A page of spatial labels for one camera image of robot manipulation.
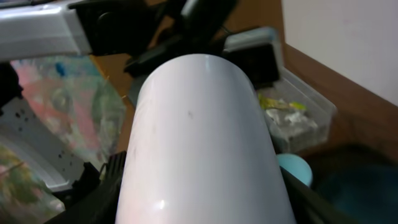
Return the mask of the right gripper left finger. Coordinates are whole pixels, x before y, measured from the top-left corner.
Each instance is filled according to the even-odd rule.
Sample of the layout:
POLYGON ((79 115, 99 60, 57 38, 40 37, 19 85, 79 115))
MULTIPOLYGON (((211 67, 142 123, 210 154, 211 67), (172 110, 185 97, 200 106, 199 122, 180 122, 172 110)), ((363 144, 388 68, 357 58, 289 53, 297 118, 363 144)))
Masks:
POLYGON ((114 223, 126 156, 126 151, 113 154, 100 170, 84 163, 82 174, 70 189, 53 193, 65 210, 45 224, 114 223))

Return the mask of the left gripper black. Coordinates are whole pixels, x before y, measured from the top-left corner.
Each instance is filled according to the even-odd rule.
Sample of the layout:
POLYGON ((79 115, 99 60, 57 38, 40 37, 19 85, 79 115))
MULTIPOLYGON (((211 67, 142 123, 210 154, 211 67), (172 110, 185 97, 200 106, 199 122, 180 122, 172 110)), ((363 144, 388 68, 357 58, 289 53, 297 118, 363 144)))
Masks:
POLYGON ((88 0, 72 3, 91 54, 128 54, 124 71, 136 78, 187 54, 218 54, 214 36, 237 0, 88 0))

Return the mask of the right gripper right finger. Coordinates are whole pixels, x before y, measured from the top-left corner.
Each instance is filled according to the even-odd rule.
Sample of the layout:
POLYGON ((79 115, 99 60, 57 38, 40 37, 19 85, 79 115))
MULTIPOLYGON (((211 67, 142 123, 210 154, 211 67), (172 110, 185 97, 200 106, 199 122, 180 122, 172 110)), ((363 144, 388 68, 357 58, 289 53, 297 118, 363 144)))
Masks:
POLYGON ((297 223, 355 224, 357 221, 336 210, 311 188, 280 168, 297 223))

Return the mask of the white paper waste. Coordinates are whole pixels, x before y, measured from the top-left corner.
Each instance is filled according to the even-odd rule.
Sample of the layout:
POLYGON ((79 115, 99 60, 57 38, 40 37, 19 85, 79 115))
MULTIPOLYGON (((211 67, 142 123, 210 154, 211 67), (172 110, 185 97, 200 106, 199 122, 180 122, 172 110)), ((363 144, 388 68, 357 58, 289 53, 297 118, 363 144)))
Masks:
POLYGON ((318 128, 318 124, 305 111, 270 109, 265 110, 265 114, 274 136, 292 138, 318 128))

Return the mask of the yellow green snack wrapper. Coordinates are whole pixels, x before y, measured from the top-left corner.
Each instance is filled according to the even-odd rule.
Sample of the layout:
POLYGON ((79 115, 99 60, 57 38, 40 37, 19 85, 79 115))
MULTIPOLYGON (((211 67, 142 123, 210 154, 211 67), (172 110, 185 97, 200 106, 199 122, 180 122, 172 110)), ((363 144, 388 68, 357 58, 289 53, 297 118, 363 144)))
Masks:
POLYGON ((278 109, 278 110, 299 110, 306 111, 307 107, 298 102, 285 102, 284 100, 275 100, 265 97, 264 95, 257 94, 259 104, 263 110, 278 109))

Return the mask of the pink plastic cup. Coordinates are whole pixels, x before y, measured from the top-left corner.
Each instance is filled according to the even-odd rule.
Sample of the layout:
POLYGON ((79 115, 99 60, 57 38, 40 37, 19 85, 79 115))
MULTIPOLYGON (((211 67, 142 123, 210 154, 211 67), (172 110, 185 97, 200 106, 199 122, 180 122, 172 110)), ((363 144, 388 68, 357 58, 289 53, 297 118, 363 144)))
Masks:
POLYGON ((117 223, 295 223, 251 82, 191 54, 157 67, 137 102, 117 223))

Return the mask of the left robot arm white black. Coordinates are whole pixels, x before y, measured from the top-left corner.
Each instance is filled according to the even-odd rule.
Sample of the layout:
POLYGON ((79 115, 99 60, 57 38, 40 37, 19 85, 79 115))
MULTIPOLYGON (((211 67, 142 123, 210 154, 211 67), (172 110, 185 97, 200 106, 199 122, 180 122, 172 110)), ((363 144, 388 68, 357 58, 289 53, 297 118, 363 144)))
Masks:
POLYGON ((124 71, 147 75, 186 54, 212 54, 235 0, 6 1, 1 61, 50 55, 128 54, 124 71))

